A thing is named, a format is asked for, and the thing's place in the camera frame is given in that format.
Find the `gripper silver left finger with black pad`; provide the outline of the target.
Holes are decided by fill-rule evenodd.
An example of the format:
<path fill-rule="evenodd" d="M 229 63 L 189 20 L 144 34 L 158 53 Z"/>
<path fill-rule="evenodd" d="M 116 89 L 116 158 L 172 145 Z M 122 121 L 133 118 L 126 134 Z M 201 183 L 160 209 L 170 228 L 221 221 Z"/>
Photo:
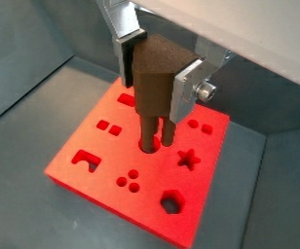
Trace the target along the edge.
<path fill-rule="evenodd" d="M 148 37 L 140 27 L 134 4 L 129 0 L 96 0 L 113 35 L 116 55 L 124 85 L 133 86 L 133 49 L 134 45 Z"/>

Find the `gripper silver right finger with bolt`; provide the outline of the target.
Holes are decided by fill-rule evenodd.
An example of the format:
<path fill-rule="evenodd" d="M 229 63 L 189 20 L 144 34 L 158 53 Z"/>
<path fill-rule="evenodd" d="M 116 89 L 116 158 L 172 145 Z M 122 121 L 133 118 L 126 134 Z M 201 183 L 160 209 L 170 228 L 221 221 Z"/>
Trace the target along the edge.
<path fill-rule="evenodd" d="M 202 36 L 197 37 L 196 53 L 200 57 L 177 73 L 172 99 L 170 120 L 178 124 L 193 111 L 197 100 L 206 103 L 217 87 L 210 83 L 213 74 L 233 59 L 234 53 Z"/>

